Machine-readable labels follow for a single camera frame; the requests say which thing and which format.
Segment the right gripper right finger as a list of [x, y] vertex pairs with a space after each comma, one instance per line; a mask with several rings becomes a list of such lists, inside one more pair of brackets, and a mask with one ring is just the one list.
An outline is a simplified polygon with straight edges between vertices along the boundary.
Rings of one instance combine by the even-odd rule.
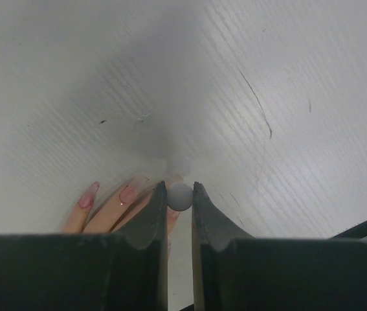
[[194, 184], [195, 310], [367, 310], [367, 237], [256, 238]]

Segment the white nail polish cap brush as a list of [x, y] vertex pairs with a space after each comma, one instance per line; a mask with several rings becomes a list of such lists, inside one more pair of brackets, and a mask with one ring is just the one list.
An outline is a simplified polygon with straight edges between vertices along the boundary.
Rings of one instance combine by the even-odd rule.
[[177, 212], [183, 212], [192, 206], [193, 188], [178, 182], [171, 184], [167, 189], [168, 206]]

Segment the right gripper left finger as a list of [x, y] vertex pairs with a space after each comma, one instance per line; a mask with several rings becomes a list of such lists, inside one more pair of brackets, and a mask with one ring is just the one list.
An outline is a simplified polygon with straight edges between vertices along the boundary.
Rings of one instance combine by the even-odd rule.
[[0, 310], [166, 310], [167, 191], [114, 233], [0, 235]]

